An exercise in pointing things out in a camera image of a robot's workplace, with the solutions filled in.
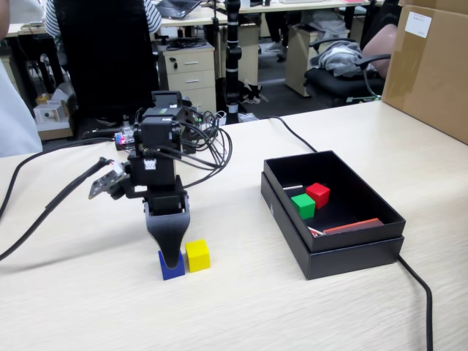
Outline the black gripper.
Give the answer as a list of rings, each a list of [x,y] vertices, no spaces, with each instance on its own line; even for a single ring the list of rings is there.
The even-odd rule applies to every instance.
[[[189,195],[185,190],[150,193],[143,199],[146,227],[159,245],[165,265],[175,269],[184,234],[190,223]]]

